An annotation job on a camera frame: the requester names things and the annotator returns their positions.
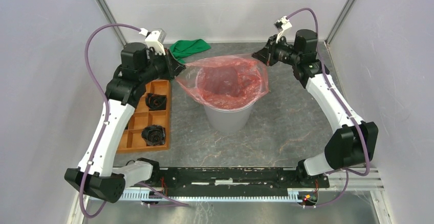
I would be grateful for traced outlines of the red plastic trash bag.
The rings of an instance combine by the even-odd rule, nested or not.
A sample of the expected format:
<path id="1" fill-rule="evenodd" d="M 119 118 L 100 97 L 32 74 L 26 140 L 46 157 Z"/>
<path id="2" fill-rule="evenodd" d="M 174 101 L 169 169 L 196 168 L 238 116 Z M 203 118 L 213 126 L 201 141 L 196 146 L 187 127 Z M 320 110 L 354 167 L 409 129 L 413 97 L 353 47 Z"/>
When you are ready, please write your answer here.
<path id="1" fill-rule="evenodd" d="M 187 63 L 176 81 L 197 103 L 224 110 L 241 109 L 269 92 L 266 65 L 249 54 Z"/>

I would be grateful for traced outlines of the grey plastic trash bin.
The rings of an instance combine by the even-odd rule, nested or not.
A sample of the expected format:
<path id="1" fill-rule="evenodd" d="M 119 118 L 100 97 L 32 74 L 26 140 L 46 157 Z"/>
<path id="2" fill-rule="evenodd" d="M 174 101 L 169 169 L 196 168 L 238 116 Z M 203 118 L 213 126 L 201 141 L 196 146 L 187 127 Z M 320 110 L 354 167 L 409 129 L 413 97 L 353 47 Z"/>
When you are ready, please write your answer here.
<path id="1" fill-rule="evenodd" d="M 268 92 L 268 73 L 261 65 L 202 68 L 196 80 L 210 124 L 223 133 L 242 129 L 253 105 Z"/>

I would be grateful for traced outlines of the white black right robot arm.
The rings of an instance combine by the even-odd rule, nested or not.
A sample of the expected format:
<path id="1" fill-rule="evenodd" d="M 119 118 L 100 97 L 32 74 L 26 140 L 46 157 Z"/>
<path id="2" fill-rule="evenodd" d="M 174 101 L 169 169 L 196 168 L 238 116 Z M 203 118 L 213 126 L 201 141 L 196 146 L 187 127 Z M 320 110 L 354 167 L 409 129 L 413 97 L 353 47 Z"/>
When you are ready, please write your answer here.
<path id="1" fill-rule="evenodd" d="M 309 187 L 316 176 L 348 169 L 364 163 L 367 175 L 373 159 L 379 129 L 374 122 L 366 122 L 344 99 L 336 88 L 328 68 L 319 60 L 317 33 L 301 29 L 293 44 L 284 36 L 269 37 L 265 46 L 252 57 L 267 66 L 278 62 L 288 64 L 294 77 L 317 101 L 333 131 L 332 137 L 319 155 L 302 160 L 297 166 L 296 182 Z"/>

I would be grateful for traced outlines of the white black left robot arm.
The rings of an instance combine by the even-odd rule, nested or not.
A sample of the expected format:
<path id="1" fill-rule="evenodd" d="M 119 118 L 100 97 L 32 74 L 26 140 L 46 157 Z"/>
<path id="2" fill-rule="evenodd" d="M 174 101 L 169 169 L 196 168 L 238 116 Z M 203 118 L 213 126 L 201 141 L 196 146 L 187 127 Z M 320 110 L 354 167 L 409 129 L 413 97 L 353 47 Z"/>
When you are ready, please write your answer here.
<path id="1" fill-rule="evenodd" d="M 140 42 L 128 43 L 120 53 L 121 63 L 107 84 L 103 109 L 97 130 L 76 168 L 68 168 L 64 179 L 85 195 L 115 203 L 124 189 L 139 182 L 156 186 L 161 173 L 157 162 L 137 160 L 114 168 L 114 157 L 146 85 L 154 80 L 173 80 L 186 66 L 177 61 L 168 49 L 158 54 L 153 47 Z"/>

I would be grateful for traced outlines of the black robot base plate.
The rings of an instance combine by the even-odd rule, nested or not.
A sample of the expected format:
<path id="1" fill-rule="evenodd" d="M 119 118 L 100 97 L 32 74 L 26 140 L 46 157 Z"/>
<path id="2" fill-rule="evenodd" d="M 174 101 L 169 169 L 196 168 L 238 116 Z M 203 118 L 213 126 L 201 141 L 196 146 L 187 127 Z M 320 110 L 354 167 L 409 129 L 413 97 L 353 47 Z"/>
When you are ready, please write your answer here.
<path id="1" fill-rule="evenodd" d="M 145 181 L 163 187 L 168 197 L 267 197 L 286 196 L 288 189 L 328 188 L 324 175 L 301 177 L 284 167 L 168 167 Z"/>

